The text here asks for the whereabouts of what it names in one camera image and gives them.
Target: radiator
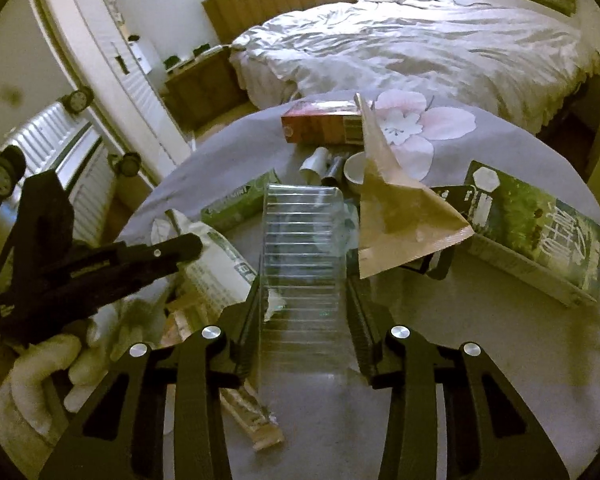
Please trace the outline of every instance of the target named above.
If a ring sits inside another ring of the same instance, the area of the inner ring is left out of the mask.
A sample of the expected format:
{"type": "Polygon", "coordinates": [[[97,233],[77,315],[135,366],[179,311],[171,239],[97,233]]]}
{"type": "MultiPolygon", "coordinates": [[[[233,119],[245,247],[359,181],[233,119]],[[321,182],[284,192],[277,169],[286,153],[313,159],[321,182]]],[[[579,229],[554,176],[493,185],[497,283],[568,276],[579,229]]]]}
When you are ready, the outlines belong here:
{"type": "MultiPolygon", "coordinates": [[[[60,103],[54,103],[8,133],[0,149],[8,144],[15,144],[24,152],[25,177],[56,171],[74,206],[74,238],[98,246],[116,177],[107,162],[107,149],[97,128],[85,117],[74,117],[60,103]]],[[[0,208],[0,291],[11,280],[13,250],[5,248],[5,241],[15,222],[22,192],[20,184],[0,208]]]]}

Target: kraft paper envelope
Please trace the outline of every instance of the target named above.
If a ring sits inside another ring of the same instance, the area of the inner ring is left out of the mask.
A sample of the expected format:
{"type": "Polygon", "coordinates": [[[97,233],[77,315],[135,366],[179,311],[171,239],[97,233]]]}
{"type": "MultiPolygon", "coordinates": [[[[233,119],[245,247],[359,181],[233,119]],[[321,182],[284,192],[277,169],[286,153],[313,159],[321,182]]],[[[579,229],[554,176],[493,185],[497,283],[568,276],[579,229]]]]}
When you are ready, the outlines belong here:
{"type": "Polygon", "coordinates": [[[356,95],[365,139],[365,179],[360,193],[360,278],[401,266],[474,234],[453,207],[404,173],[378,126],[356,95]]]}

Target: silver bolt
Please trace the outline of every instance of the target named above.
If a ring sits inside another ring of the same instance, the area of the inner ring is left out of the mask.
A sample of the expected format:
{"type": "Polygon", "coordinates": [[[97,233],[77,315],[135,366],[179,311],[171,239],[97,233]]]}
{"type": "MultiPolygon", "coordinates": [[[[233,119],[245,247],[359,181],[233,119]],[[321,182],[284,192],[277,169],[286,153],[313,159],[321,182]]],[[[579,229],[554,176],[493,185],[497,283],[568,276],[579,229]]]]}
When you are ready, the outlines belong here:
{"type": "Polygon", "coordinates": [[[471,355],[472,357],[478,357],[482,350],[476,343],[467,343],[463,347],[464,353],[467,355],[471,355]]]}
{"type": "Polygon", "coordinates": [[[147,350],[148,348],[144,343],[136,343],[129,349],[129,355],[131,355],[131,357],[142,357],[146,354],[147,350]]]}
{"type": "Polygon", "coordinates": [[[411,331],[405,326],[396,325],[391,329],[391,335],[398,339],[407,339],[411,331]]]}
{"type": "Polygon", "coordinates": [[[205,326],[202,329],[202,337],[205,339],[215,339],[216,337],[220,337],[222,330],[220,330],[219,326],[205,326]]]}

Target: white door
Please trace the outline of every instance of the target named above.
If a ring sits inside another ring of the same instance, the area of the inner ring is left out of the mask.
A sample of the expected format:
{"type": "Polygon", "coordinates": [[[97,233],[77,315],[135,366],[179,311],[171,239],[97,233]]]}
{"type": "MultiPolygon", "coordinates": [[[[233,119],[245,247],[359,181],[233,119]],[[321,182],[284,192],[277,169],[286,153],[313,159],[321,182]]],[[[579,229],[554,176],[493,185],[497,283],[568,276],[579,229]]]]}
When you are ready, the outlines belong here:
{"type": "Polygon", "coordinates": [[[158,182],[191,153],[103,0],[44,0],[97,104],[158,182]]]}

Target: nightstand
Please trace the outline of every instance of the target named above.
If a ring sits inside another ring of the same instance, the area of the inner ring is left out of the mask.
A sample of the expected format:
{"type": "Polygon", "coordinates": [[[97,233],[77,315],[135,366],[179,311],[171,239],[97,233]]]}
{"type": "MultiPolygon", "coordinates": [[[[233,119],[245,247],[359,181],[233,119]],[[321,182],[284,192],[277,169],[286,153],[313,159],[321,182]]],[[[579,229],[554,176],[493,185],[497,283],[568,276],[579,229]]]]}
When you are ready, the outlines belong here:
{"type": "Polygon", "coordinates": [[[231,49],[194,60],[174,70],[166,81],[170,94],[193,129],[249,100],[229,62],[231,49]]]}

